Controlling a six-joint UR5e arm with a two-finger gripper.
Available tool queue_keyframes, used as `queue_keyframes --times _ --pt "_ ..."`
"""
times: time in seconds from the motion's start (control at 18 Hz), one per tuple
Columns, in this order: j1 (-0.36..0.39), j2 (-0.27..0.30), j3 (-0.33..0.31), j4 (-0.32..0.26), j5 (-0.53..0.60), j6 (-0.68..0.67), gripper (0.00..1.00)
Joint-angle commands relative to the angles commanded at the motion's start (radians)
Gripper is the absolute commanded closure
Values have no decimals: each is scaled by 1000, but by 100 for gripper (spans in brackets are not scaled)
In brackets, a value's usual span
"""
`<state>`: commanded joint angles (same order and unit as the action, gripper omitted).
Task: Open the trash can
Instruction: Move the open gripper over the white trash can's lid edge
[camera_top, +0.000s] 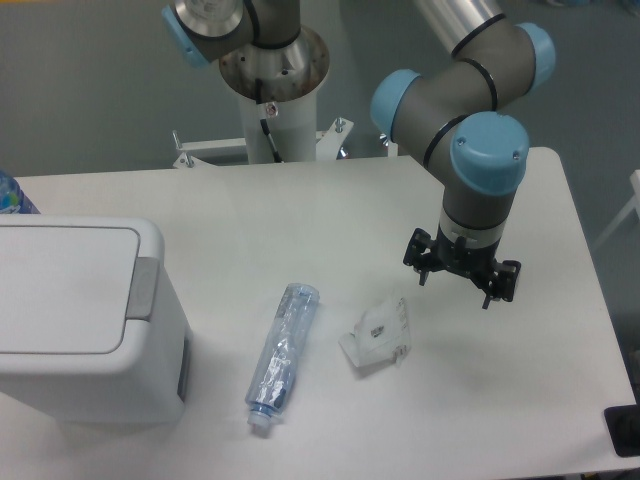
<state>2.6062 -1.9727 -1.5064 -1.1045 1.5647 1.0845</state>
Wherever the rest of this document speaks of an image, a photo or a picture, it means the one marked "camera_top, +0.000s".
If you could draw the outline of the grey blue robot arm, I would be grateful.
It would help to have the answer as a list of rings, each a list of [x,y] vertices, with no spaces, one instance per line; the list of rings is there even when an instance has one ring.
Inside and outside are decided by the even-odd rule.
[[[502,108],[552,75],[554,44],[540,27],[508,21],[494,1],[421,1],[418,9],[452,58],[433,78],[388,75],[370,116],[380,132],[444,188],[435,235],[416,230],[404,263],[421,278],[446,271],[470,280],[487,302],[511,301],[521,265],[499,261],[522,182],[529,137]],[[253,163],[308,161],[315,125],[291,114],[327,77],[324,41],[301,21],[296,1],[172,1],[162,17],[193,67],[217,63],[246,105]]]

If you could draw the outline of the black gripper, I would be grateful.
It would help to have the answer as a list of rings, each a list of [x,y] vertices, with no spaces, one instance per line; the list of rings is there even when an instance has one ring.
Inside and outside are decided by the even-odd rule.
[[[403,264],[418,274],[420,286],[426,284],[430,272],[440,271],[478,282],[485,293],[483,309],[492,301],[512,302],[522,264],[517,260],[495,260],[500,241],[483,248],[467,247],[465,241],[462,238],[452,242],[444,234],[438,234],[431,250],[430,234],[416,228],[407,244]]]

